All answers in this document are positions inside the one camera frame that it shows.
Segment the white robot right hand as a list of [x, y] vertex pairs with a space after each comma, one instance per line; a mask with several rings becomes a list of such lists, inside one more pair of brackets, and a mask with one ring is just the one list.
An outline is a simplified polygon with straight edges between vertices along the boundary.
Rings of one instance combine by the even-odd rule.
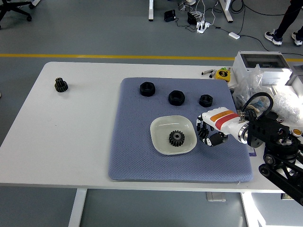
[[200, 114], [196, 120], [199, 139], [213, 147], [225, 142], [228, 135], [241, 141], [241, 128], [246, 122], [239, 122], [240, 116], [225, 107], [219, 107]]

